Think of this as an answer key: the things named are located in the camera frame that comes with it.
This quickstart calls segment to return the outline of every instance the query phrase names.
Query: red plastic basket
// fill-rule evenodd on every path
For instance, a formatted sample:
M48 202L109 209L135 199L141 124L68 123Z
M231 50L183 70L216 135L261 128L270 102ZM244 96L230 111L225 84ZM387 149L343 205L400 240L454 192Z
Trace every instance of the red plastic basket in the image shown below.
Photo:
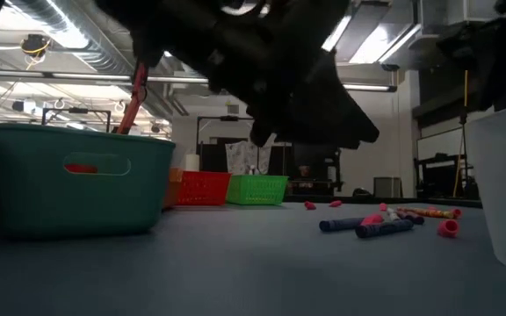
M183 173L178 205L224 205L232 175L221 172Z

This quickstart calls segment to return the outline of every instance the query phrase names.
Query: yellow cable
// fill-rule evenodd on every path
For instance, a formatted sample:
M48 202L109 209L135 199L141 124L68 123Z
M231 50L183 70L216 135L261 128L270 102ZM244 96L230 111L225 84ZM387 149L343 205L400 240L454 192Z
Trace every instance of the yellow cable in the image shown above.
M49 40L48 43L46 43L46 45L44 47L41 47L39 49L35 49L33 51L27 51L27 50L23 49L23 53L25 53L25 54L40 53L40 52L42 52L43 50L47 49L50 46L50 42L51 42L51 40Z
M39 55L40 55L40 52L36 53L36 57L34 57L34 58L39 58ZM26 67L26 70L30 70L30 69L31 69L31 67L32 67L32 66L34 66L34 65L36 65L36 64L37 64L37 62L33 59L33 60L31 61L31 63L30 63L30 64L28 64L28 67Z
M468 71L464 73L464 107L467 108L467 94L468 94ZM462 164L462 147L464 145L464 133L462 131L462 138L460 139L460 149L458 151L458 161L456 163L456 181L454 182L454 191L452 192L452 197L456 197L456 190L458 188L458 180L460 179L460 165Z

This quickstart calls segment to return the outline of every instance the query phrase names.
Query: robotic arm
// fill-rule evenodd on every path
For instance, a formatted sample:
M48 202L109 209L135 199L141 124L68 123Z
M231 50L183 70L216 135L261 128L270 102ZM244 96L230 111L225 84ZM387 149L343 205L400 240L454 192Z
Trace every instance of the robotic arm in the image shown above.
M379 131L339 81L335 56L321 49L347 0L260 0L241 16L243 0L96 0L126 27L134 54L154 67L164 51L248 105L251 139L358 148ZM263 7L269 13L261 16Z

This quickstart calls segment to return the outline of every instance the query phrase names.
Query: fluorescent light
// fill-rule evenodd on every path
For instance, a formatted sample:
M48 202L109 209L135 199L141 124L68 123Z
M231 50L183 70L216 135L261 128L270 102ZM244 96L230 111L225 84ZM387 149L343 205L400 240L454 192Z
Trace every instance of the fluorescent light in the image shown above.
M323 43L322 48L330 52L339 42L341 36L343 36L344 30L347 29L347 25L351 21L351 16L346 16L341 19L341 22L335 27L335 31Z
M208 83L206 78L197 77L176 77L176 76L151 76L148 78L149 82L159 83Z
M227 14L235 15L235 16L241 16L249 11L251 11L253 8L255 8L256 4L244 4L239 9L230 8L227 6L224 6L221 8L222 11L226 12ZM269 13L269 5L265 5L263 9L261 9L261 16L267 15Z
M21 47L0 45L0 50L16 50L16 49L21 49Z
M58 119L65 120L65 121L69 121L69 120L71 120L71 119L66 118L65 116L63 116L63 115L61 115L61 114L56 115L56 117L57 117Z
M42 74L41 72L36 72L36 71L0 70L0 76L13 76L13 77L22 76L22 77L37 77L38 78L38 77L44 77L44 74Z
M390 58L390 56L392 56L395 52L397 52L397 50L400 49L408 40L411 40L413 36L415 36L415 34L420 30L421 25L413 26L413 28L402 39L400 39L392 48L387 50L387 52L383 54L382 57L378 59L378 61L379 62L386 61L388 58Z
M378 86L378 85L364 85L364 84L344 84L343 85L347 90L359 90L359 91L382 91L386 92L390 90L388 86Z
M126 100L131 97L123 89L113 85L107 87L80 84L58 84L57 87L62 88L78 97L100 98L106 96L107 99L116 100Z
M91 80L130 80L130 75L94 75L94 74L53 74L54 78L91 79Z
M358 48L358 51L352 56L349 63L374 63L389 47L387 30L383 25L378 25Z
M67 123L66 126L73 127L76 129L84 129L85 128L85 126L83 124L79 124L79 123Z

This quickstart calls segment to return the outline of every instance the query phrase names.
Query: whiteboard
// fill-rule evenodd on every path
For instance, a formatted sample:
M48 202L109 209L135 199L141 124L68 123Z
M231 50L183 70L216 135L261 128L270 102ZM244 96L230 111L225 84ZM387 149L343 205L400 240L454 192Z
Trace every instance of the whiteboard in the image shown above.
M433 158L437 153L459 154L462 129L441 133L417 141L419 160Z

